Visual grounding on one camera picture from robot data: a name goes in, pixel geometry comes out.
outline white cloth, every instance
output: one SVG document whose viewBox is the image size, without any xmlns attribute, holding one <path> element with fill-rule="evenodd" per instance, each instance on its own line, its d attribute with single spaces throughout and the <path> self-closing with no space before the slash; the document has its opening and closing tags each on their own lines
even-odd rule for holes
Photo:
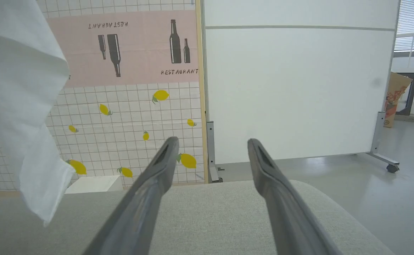
<svg viewBox="0 0 414 255">
<path fill-rule="evenodd" d="M 0 0 L 0 139 L 27 206 L 47 225 L 74 169 L 45 118 L 69 69 L 35 0 Z"/>
</svg>

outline pink banner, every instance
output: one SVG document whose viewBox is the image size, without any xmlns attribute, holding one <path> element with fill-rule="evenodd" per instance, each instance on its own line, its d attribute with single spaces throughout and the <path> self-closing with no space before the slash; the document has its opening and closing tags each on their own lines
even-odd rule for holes
<svg viewBox="0 0 414 255">
<path fill-rule="evenodd" d="M 194 10 L 47 21 L 70 68 L 66 87 L 199 81 Z"/>
</svg>

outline yellow lemon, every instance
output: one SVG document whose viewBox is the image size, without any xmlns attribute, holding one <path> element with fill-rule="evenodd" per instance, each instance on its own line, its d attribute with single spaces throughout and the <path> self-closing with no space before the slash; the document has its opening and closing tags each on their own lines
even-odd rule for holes
<svg viewBox="0 0 414 255">
<path fill-rule="evenodd" d="M 86 167 L 81 162 L 74 159 L 69 159 L 66 161 L 66 163 L 69 163 L 71 166 L 73 166 L 77 174 L 87 174 Z"/>
<path fill-rule="evenodd" d="M 196 123 L 194 123 L 194 121 L 192 119 L 188 119 L 186 121 L 186 123 L 188 123 L 189 126 L 196 126 L 197 125 Z"/>
<path fill-rule="evenodd" d="M 117 168 L 117 171 L 123 173 L 123 176 L 125 177 L 133 177 L 133 172 L 128 168 Z"/>
<path fill-rule="evenodd" d="M 177 155 L 177 161 L 183 166 L 185 166 L 186 168 L 196 168 L 196 158 L 194 158 L 192 155 L 183 153 L 183 154 L 179 154 Z"/>
<path fill-rule="evenodd" d="M 71 132 L 73 132 L 73 133 L 76 133 L 76 132 L 78 132 L 79 130 L 78 129 L 76 129 L 74 126 L 72 126 L 72 125 L 70 125 L 70 126 L 68 126 L 68 129 L 71 131 Z"/>
<path fill-rule="evenodd" d="M 112 115 L 113 114 L 113 112 L 108 110 L 108 107 L 106 107 L 106 105 L 103 105 L 103 104 L 100 104 L 100 111 L 104 115 Z"/>
<path fill-rule="evenodd" d="M 144 139 L 144 141 L 149 140 L 149 133 L 147 133 L 147 131 L 144 131 L 144 135 L 142 135 L 142 138 Z"/>
<path fill-rule="evenodd" d="M 158 90 L 155 94 L 153 94 L 152 103 L 155 104 L 155 102 L 166 100 L 168 97 L 169 94 L 166 90 Z"/>
</svg>

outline white grid tile pattern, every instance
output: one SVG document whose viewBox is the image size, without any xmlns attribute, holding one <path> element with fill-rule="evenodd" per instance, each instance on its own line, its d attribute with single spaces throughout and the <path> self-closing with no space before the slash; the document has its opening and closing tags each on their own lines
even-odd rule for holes
<svg viewBox="0 0 414 255">
<path fill-rule="evenodd" d="M 99 13 L 194 10 L 194 0 L 37 0 L 46 18 Z M 152 103 L 157 90 L 166 90 L 165 101 Z M 100 104 L 113 112 L 106 116 Z M 189 126 L 192 119 L 196 126 Z M 124 187 L 133 184 L 145 170 L 165 139 L 179 137 L 180 153 L 192 155 L 196 168 L 178 163 L 174 182 L 204 182 L 202 121 L 199 83 L 124 84 L 117 86 L 65 88 L 57 97 L 46 125 L 64 160 L 84 164 L 87 175 L 118 175 L 117 168 L 129 168 L 133 178 L 121 175 Z M 78 132 L 73 133 L 68 126 Z M 143 140 L 144 131 L 149 139 Z M 9 170 L 0 141 L 0 190 L 16 190 L 15 175 Z"/>
</svg>

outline bottle graphic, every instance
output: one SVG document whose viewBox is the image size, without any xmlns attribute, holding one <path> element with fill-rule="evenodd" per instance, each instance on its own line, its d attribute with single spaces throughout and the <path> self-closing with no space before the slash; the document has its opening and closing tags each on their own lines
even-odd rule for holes
<svg viewBox="0 0 414 255">
<path fill-rule="evenodd" d="M 111 61 L 114 64 L 114 69 L 116 70 L 116 77 L 120 77 L 121 67 L 119 66 L 119 63 L 121 62 L 121 51 L 119 50 L 119 40 L 117 34 L 108 34 L 107 37 Z"/>
<path fill-rule="evenodd" d="M 185 63 L 190 62 L 190 48 L 188 47 L 188 39 L 185 38 L 185 47 L 183 48 L 183 57 Z"/>
<path fill-rule="evenodd" d="M 100 44 L 100 51 L 103 54 L 103 59 L 106 59 L 105 36 L 103 34 L 98 35 L 98 43 Z"/>
<path fill-rule="evenodd" d="M 176 20 L 171 20 L 171 36 L 169 36 L 169 48 L 171 50 L 171 62 L 181 63 L 180 38 L 177 34 Z"/>
</svg>

